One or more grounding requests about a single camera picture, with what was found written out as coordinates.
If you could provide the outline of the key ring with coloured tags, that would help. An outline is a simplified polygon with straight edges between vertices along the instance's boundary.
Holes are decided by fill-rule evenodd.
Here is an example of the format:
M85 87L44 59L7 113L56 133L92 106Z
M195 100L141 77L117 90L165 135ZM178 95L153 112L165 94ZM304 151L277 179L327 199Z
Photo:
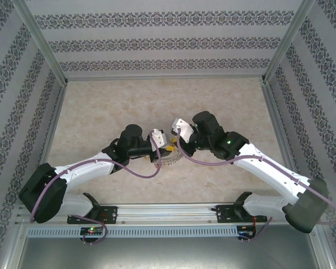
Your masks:
M157 160L152 162L152 164L155 166L156 169L158 169L159 167L158 155L156 153L153 153L150 156L157 157ZM177 161L179 161L182 157L183 155L178 150L176 150L175 152L171 154L167 154L166 152L161 151L161 166L172 165L176 163Z

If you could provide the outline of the grey metal floor panel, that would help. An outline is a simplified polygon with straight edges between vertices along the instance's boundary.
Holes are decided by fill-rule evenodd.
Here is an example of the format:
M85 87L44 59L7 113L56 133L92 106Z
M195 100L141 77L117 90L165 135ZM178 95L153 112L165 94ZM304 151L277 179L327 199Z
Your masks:
M19 269L320 269L307 235L273 225L257 240L232 237L29 238Z

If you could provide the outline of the long aluminium base rail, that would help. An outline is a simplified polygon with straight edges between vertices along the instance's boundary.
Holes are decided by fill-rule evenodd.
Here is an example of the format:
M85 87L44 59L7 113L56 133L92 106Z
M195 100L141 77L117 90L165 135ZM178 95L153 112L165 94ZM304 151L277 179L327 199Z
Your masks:
M94 207L116 206L118 215L115 224L181 224L181 223L218 223L216 212L212 211L217 205L233 205L234 203L163 203L163 204L121 204L108 205L91 202L80 197L76 200L67 199L57 213L49 210L43 216L36 215L35 220L41 224L57 224L66 222L72 215L85 216ZM266 216L277 223L287 223L283 210L288 204L280 197L253 196L243 204L243 208L253 216Z

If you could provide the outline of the right aluminium side rail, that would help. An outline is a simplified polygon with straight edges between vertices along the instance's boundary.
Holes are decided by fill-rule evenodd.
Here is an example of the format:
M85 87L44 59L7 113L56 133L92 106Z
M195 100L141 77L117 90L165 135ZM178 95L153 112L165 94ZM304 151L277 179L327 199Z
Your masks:
M297 167L293 159L290 146L288 144L288 139L283 128L283 123L281 121L279 111L276 106L276 102L274 101L271 89L269 85L267 85L263 80L260 81L260 86L262 88L269 116L272 121L272 126L275 132L275 136L277 138L277 143L282 155L282 160L289 170L297 172Z

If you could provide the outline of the aluminium side rail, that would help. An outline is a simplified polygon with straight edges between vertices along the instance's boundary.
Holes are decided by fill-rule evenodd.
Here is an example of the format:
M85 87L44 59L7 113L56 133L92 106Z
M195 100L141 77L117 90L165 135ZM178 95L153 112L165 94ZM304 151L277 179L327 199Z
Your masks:
M272 121L272 126L275 132L275 136L277 138L277 143L282 155L282 160L289 170L297 172L297 167L293 159L290 146L288 144L288 139L283 128L283 123L281 121L279 111L276 106L276 102L274 101L271 89L269 85L267 85L263 80L260 81L260 86L262 88L269 116Z
M47 144L53 128L54 116L57 112L58 101L63 86L55 82L41 91L30 117L22 155L20 159L20 172L17 173L16 194L29 180L36 168L43 162L47 151Z

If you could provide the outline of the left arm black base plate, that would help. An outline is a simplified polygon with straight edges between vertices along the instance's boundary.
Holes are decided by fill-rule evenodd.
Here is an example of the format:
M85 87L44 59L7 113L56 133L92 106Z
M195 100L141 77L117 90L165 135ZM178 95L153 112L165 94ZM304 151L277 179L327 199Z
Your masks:
M87 219L95 220L103 224L115 224L118 215L118 208L116 206L100 206L94 207L84 217ZM90 224L92 221L82 220L77 217L68 216L68 224Z

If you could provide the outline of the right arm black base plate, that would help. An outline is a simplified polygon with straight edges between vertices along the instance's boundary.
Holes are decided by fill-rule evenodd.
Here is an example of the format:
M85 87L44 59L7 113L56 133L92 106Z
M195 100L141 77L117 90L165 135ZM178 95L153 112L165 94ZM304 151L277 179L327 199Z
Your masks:
M242 206L217 205L211 209L216 212L218 223L246 223L256 220L258 223L267 222L266 216L249 214Z

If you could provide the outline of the left aluminium side rail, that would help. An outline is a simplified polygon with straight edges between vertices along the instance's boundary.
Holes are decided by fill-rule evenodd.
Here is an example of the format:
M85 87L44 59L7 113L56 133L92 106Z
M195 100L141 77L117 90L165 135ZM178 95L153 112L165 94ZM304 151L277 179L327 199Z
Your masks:
M63 86L55 82L41 91L30 117L22 155L20 159L20 172L17 173L16 194L29 180L36 168L43 162L47 151L47 144L53 128L54 116L57 112L58 101Z

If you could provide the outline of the right aluminium corner post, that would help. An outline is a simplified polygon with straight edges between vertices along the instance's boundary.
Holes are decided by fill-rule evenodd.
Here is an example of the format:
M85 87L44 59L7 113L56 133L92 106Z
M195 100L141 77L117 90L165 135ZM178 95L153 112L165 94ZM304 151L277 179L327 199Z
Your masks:
M292 21L283 36L275 54L273 55L266 72L262 75L262 79L259 80L261 84L266 84L269 82L276 69L278 68L280 62L282 61L286 51L290 47L292 41L294 40L299 28L301 27L302 23L304 22L306 16L310 12L315 0L302 0L299 8L297 9Z

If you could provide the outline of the aluminium corner post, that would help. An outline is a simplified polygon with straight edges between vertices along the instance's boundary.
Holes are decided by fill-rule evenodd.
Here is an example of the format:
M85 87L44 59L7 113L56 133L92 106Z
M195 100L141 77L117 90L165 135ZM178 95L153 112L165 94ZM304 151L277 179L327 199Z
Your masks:
M262 75L262 79L259 80L261 84L266 84L269 82L276 69L278 68L280 62L282 61L286 51L290 47L292 41L294 40L299 28L301 27L302 23L304 22L306 16L310 12L315 0L302 0L299 8L297 9L292 21L283 36L275 54L273 55L266 72Z
M11 0L18 14L22 18L26 27L28 28L31 36L33 37L36 45L41 50L51 70L54 72L56 78L61 85L66 85L68 79L66 78L59 61L54 55L47 39L45 38L39 24L37 23L34 15L30 11L25 0Z

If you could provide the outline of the left aluminium corner post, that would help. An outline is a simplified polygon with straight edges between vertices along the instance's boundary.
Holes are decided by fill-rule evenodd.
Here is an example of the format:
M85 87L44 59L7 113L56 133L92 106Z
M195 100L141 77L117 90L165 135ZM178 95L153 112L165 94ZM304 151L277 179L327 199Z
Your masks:
M41 50L51 70L54 72L56 78L61 85L66 85L68 79L66 78L59 61L54 55L47 39L45 38L39 24L37 23L34 15L30 11L25 0L11 0L18 14L22 18L26 27L28 28L31 36L33 37L36 45Z

